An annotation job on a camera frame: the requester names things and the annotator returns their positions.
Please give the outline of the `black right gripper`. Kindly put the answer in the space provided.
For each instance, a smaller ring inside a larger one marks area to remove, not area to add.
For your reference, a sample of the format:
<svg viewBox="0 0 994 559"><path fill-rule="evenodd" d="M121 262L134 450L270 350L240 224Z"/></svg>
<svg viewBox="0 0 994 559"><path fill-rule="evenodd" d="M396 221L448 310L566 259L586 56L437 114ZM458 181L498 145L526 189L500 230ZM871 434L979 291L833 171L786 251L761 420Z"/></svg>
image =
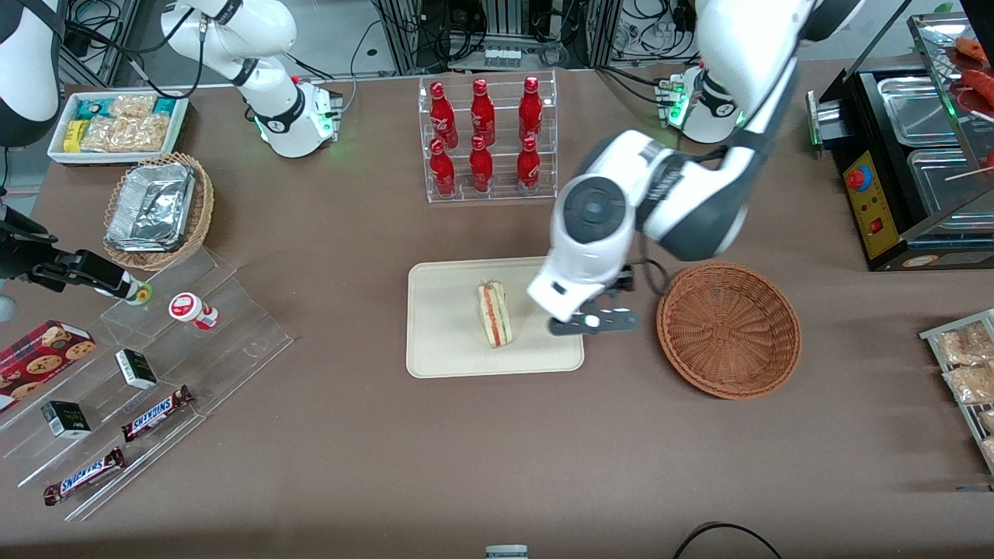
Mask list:
<svg viewBox="0 0 994 559"><path fill-rule="evenodd" d="M138 300L139 280L126 269L99 255L77 255L77 279L70 274L74 257L51 243L18 238L10 232L1 234L1 280L21 280L63 291L68 284L78 284L80 279L108 297Z"/></svg>

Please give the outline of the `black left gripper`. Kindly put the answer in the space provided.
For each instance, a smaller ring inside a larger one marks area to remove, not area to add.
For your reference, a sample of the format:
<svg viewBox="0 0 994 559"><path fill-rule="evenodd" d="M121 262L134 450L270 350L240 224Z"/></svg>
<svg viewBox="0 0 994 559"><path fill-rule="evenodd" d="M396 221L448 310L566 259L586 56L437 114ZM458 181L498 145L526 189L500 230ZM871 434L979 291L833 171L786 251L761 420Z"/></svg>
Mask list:
<svg viewBox="0 0 994 559"><path fill-rule="evenodd" d="M622 266L618 277L603 292L594 298L597 311L630 311L625 307L621 296L634 290L635 278L632 266Z"/></svg>

